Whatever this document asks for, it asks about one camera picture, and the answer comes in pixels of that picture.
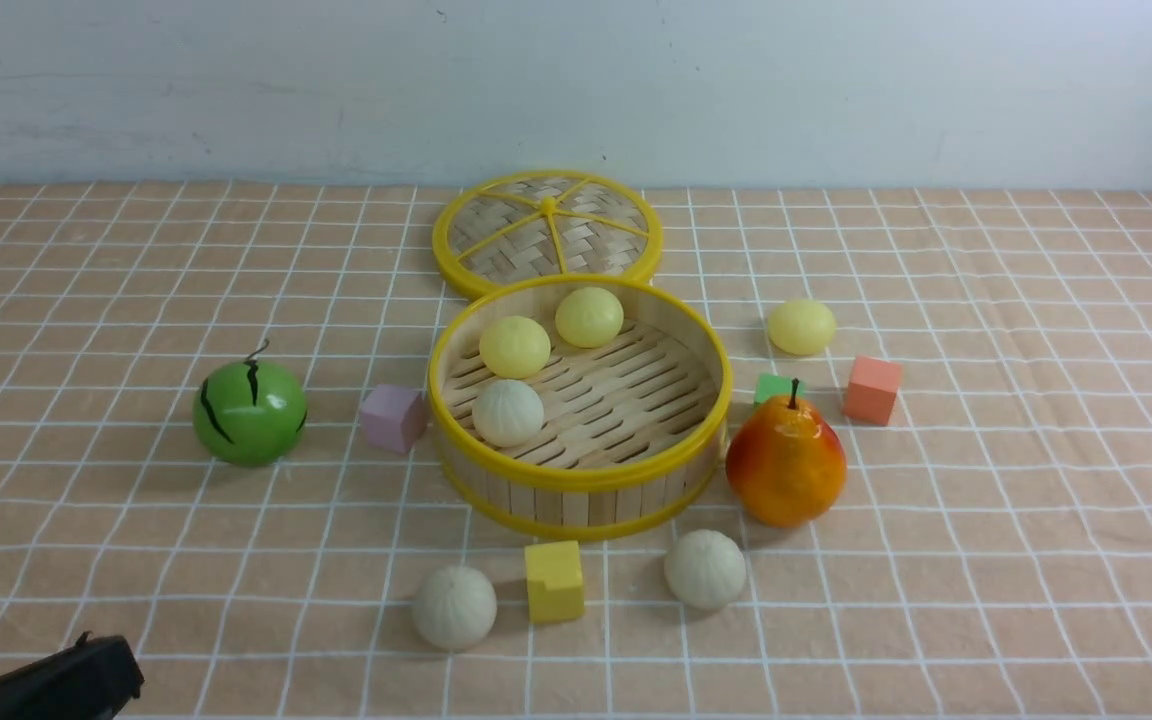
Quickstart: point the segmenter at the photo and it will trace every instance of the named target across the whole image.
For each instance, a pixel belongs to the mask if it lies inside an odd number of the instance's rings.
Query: yellow spoke
[[[498,232],[494,232],[488,236],[484,237],[483,240],[475,242],[473,245],[470,247],[470,249],[465,250],[464,252],[461,252],[461,255],[457,255],[456,262],[457,263],[463,262],[465,258],[468,258],[468,256],[475,255],[475,252],[483,250],[484,247],[492,245],[492,242],[495,241],[498,237],[503,236],[505,233],[515,232],[515,229],[521,228],[522,225],[530,223],[532,222],[532,220],[539,217],[540,213],[532,213],[530,215],[526,215],[526,218],[518,220],[515,223],[506,225],[506,227],[500,228],[498,229]]]
[[[563,238],[558,236],[558,225],[554,223],[554,214],[545,213],[545,222],[550,223],[550,234],[554,236],[554,255],[558,256],[558,272],[567,274],[567,259],[563,258]]]
[[[539,202],[528,200],[526,197],[518,197],[517,195],[509,195],[507,192],[486,191],[486,192],[479,192],[479,196],[480,197],[494,197],[494,199],[498,199],[498,200],[522,202],[522,204],[526,205],[528,209],[539,209],[540,207]]]
[[[583,179],[581,182],[577,182],[576,184],[568,187],[567,190],[563,190],[561,194],[558,194],[558,197],[554,197],[554,204],[558,204],[559,202],[562,200],[567,200],[568,196],[571,196],[573,192],[579,190],[581,187],[584,185],[585,183],[589,183],[589,179]]]
[[[556,215],[567,215],[568,218],[579,218],[582,220],[589,220],[589,222],[591,222],[591,223],[608,225],[608,227],[616,228],[619,232],[634,233],[634,234],[636,234],[636,236],[639,236],[639,237],[647,237],[649,236],[647,233],[641,232],[639,228],[634,228],[634,227],[630,227],[630,225],[626,225],[626,223],[617,223],[616,220],[609,220],[607,218],[599,218],[598,215],[590,215],[589,213],[576,213],[576,211],[573,211],[573,210],[554,210],[554,214],[556,214]]]

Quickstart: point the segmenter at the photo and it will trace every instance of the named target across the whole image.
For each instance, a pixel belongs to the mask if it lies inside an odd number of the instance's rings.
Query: watermelon stem
[[[268,338],[265,338],[265,342],[262,343],[260,347],[257,347],[256,350],[252,350],[251,355],[247,356],[247,363],[251,363],[251,361],[255,359],[255,357],[257,355],[260,355],[262,353],[265,353],[265,348],[266,347],[270,347],[270,339]]]

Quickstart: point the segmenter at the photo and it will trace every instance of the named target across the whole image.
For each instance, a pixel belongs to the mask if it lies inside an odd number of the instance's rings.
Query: yellow block
[[[526,566],[526,614],[532,623],[561,623],[585,614],[585,575],[579,544],[548,541],[522,548]]]

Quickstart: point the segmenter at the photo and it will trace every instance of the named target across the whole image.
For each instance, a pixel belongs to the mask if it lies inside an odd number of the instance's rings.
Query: bamboo steamer
[[[594,350],[554,331],[559,302],[586,286],[626,308],[620,336]],[[507,314],[536,319],[553,353],[525,380],[545,406],[544,429],[498,450],[475,432],[471,409],[495,379],[477,340]],[[732,365],[717,333],[666,291],[622,276],[544,275],[453,320],[431,355],[429,397],[444,473],[475,509],[521,533],[598,541],[664,523],[704,491],[726,444]]]
[[[655,211],[612,179],[536,170],[492,179],[434,222],[434,258],[469,300],[532,278],[598,274],[647,282],[662,255]]]

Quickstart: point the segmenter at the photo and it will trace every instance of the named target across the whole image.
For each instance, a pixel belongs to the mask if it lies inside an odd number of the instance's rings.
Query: toy watermelon
[[[289,370],[256,359],[214,370],[194,397],[194,432],[211,454],[233,465],[268,465],[300,442],[305,392]]]

